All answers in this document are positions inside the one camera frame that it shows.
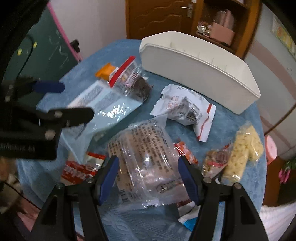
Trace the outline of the blue table cloth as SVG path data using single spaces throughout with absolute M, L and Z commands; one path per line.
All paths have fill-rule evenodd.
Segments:
M 62 131 L 54 161 L 18 159 L 22 188 L 42 205 L 30 240 L 267 240 L 256 207 L 241 184 L 217 184 L 178 155 L 173 137 L 196 153 L 234 134 L 239 126 L 218 115 L 209 140 L 152 117 L 170 79 L 151 75 L 149 97 L 138 101 L 95 77 L 106 62 L 139 57 L 138 40 L 114 42 L 61 78 L 65 90 L 49 93 L 37 109 L 90 107 L 87 124 Z

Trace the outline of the small blue snack packet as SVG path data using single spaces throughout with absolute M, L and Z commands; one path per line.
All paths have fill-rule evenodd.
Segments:
M 200 206 L 197 206 L 193 201 L 187 200 L 177 203 L 177 208 L 180 216 L 178 221 L 192 231 L 197 221 Z

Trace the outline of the red orange small packet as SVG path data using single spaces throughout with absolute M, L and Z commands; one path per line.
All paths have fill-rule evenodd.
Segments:
M 185 156 L 190 164 L 198 164 L 197 158 L 194 156 L 193 152 L 189 150 L 188 146 L 183 141 L 179 141 L 174 144 L 179 156 Z

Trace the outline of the wooden corner shelf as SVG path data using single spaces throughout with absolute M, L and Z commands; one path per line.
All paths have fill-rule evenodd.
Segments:
M 244 59 L 257 28 L 261 1 L 199 0 L 191 35 Z

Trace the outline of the small red brown candy pack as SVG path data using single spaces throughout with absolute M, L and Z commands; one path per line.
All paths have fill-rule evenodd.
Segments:
M 202 175 L 213 179 L 227 166 L 233 144 L 229 143 L 222 149 L 211 149 L 203 161 Z

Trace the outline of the green chalkboard pink frame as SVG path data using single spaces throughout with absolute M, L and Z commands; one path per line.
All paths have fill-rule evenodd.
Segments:
M 28 35 L 34 43 L 29 38 L 22 40 L 4 73 L 5 80 L 14 80 L 20 75 L 58 81 L 81 61 L 50 3 Z

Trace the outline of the red cookie packet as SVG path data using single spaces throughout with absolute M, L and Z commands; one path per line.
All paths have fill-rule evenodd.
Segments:
M 94 177 L 97 171 L 103 165 L 106 156 L 87 152 L 84 163 L 76 162 L 74 155 L 69 152 L 68 159 L 61 174 L 61 182 L 66 186 L 80 184 L 89 177 Z

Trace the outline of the brown wooden door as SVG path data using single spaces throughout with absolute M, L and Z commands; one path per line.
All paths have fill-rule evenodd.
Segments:
M 192 18 L 181 6 L 193 4 Z M 128 0 L 125 1 L 126 36 L 141 40 L 167 31 L 190 34 L 197 1 Z

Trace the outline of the colourful wall poster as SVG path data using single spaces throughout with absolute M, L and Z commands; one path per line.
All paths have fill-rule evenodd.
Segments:
M 279 39 L 284 44 L 284 46 L 295 59 L 295 42 L 276 15 L 273 15 L 272 32 L 277 37 L 277 39 Z

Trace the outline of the red zip clear bag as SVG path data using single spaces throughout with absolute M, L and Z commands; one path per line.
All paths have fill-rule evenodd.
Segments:
M 126 97 L 145 102 L 152 87 L 145 79 L 145 72 L 135 56 L 130 56 L 108 82 L 109 86 Z

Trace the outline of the clear wafer biscuit pack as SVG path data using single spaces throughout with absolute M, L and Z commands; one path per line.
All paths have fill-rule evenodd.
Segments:
M 189 199 L 178 172 L 179 154 L 166 132 L 167 115 L 134 123 L 113 136 L 109 156 L 119 158 L 119 209 L 137 210 Z

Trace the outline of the sliding wardrobe door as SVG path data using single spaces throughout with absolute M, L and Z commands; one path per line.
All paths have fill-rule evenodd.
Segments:
M 262 4 L 257 28 L 245 56 L 259 87 L 257 101 L 265 134 L 278 156 L 295 156 L 295 58 L 273 32 L 274 13 Z

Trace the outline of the shiny foil wrappers pile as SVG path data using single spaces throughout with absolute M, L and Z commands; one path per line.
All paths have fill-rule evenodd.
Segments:
M 204 35 L 204 36 L 210 36 L 212 25 L 205 22 L 205 21 L 199 21 L 197 25 L 197 33 Z

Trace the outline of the orange white snack bar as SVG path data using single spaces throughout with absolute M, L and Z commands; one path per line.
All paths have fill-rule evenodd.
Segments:
M 113 66 L 111 63 L 107 63 L 95 73 L 95 76 L 105 81 L 109 81 L 117 70 L 118 67 Z

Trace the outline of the pink plastic stool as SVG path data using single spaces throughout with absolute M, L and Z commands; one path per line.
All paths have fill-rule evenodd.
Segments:
M 276 143 L 270 135 L 265 136 L 265 151 L 267 165 L 270 165 L 278 156 Z

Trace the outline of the white plastic storage bin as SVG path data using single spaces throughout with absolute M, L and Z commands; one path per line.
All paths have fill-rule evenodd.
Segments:
M 241 114 L 261 93 L 247 63 L 205 40 L 176 31 L 142 39 L 143 68 Z

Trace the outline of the light blue clear bag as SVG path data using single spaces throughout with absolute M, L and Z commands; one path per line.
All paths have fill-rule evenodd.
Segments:
M 69 108 L 92 108 L 93 119 L 79 126 L 65 128 L 62 138 L 79 164 L 85 163 L 85 154 L 92 138 L 98 133 L 104 133 L 115 126 L 142 102 L 124 96 L 102 81 L 96 81 L 78 95 Z

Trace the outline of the yellow puffed snack pack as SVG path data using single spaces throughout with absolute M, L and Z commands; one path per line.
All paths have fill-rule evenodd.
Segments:
M 231 185 L 240 182 L 247 163 L 255 165 L 264 153 L 264 145 L 250 121 L 243 124 L 236 132 L 234 144 L 224 168 L 222 183 Z

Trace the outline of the white red snack packet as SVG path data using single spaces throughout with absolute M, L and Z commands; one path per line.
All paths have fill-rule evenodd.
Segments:
M 168 119 L 192 126 L 197 140 L 206 142 L 215 116 L 216 106 L 193 90 L 176 84 L 167 85 L 161 92 L 150 115 L 166 114 Z

